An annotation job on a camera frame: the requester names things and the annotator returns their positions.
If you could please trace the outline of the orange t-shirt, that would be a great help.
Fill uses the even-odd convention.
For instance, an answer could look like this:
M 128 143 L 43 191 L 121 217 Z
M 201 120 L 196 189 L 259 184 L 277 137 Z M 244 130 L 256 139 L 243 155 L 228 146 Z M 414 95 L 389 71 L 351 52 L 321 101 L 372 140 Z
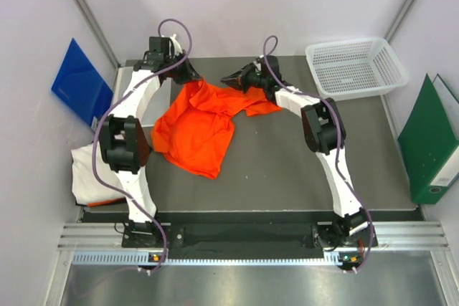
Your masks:
M 194 175 L 216 179 L 235 134 L 233 117 L 281 111 L 261 89 L 247 93 L 204 80 L 183 86 L 175 101 L 153 126 L 153 149 Z

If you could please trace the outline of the white plastic basket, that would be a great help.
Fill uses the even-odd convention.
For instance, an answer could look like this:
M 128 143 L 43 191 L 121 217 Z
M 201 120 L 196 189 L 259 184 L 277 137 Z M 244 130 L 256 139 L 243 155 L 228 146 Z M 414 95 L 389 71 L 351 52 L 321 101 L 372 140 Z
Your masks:
M 381 37 L 312 44 L 305 55 L 324 98 L 339 101 L 382 96 L 409 82 L 395 51 Z

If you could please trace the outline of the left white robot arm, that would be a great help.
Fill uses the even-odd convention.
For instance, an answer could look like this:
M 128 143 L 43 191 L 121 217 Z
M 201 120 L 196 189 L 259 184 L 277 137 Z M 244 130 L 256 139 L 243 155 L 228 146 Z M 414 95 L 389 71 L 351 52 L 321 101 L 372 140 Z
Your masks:
M 104 114 L 96 130 L 93 174 L 97 182 L 126 198 L 125 247 L 167 244 L 148 189 L 146 164 L 151 147 L 141 125 L 151 98 L 167 78 L 179 85 L 202 80 L 187 59 L 182 63 L 139 61 L 123 96 Z

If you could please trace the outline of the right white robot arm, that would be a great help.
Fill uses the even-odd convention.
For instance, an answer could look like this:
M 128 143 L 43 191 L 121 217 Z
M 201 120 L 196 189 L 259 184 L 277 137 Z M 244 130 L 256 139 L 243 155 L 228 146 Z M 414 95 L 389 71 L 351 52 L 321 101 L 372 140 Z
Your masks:
M 336 215 L 332 222 L 331 249 L 352 245 L 365 230 L 369 231 L 368 247 L 371 247 L 374 241 L 372 218 L 354 193 L 345 157 L 346 131 L 336 103 L 331 98 L 305 94 L 282 81 L 278 68 L 273 69 L 260 61 L 223 77 L 221 83 L 243 93 L 252 87 L 259 88 L 268 101 L 301 119 L 306 145 L 321 162 L 331 191 Z

